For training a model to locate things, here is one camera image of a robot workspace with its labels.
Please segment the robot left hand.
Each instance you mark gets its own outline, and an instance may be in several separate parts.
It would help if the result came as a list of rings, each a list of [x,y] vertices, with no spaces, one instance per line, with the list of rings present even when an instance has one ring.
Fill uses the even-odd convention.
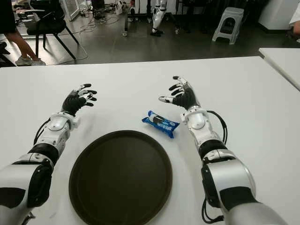
[[[93,107],[93,102],[97,101],[94,97],[97,91],[89,90],[90,87],[90,83],[85,83],[73,89],[64,100],[61,112],[75,116],[82,107]]]

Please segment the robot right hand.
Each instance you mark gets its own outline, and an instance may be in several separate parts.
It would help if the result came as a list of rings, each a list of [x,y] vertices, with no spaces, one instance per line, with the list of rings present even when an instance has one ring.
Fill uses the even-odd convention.
[[[172,78],[177,83],[169,88],[171,95],[160,96],[159,101],[183,107],[187,111],[193,107],[201,107],[190,83],[180,76],[173,76]]]

